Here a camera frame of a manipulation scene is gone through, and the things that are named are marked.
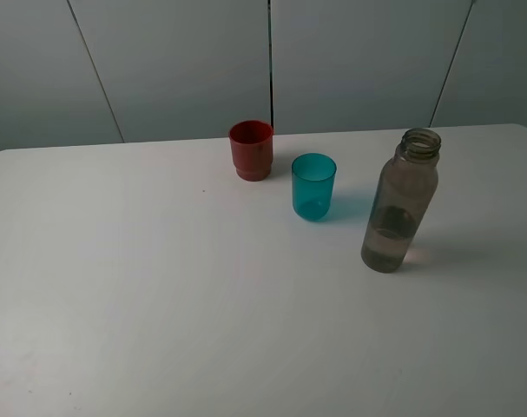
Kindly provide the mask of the teal translucent plastic cup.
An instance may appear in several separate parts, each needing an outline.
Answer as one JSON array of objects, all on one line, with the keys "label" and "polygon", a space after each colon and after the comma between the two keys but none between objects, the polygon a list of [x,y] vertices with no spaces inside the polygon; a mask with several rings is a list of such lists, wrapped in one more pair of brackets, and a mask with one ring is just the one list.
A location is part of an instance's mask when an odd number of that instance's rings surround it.
[{"label": "teal translucent plastic cup", "polygon": [[295,213],[305,220],[319,221],[331,205],[336,163],[329,156],[307,153],[294,159],[291,171]]}]

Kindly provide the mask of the red plastic cup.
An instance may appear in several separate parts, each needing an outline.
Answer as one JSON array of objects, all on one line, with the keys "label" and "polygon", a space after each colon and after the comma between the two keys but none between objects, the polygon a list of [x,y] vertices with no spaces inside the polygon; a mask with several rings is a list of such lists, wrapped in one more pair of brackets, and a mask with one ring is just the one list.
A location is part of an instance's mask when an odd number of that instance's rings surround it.
[{"label": "red plastic cup", "polygon": [[248,182],[266,179],[273,164],[273,127],[259,120],[235,124],[228,133],[237,175]]}]

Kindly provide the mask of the smoky transparent water bottle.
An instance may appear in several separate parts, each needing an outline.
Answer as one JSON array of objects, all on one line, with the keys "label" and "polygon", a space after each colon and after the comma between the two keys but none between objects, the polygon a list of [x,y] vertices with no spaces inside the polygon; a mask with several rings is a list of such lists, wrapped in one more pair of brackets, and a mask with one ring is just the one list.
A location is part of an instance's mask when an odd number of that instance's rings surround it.
[{"label": "smoky transparent water bottle", "polygon": [[409,129],[382,168],[361,249],[367,267],[392,273],[402,265],[438,186],[440,148],[436,132]]}]

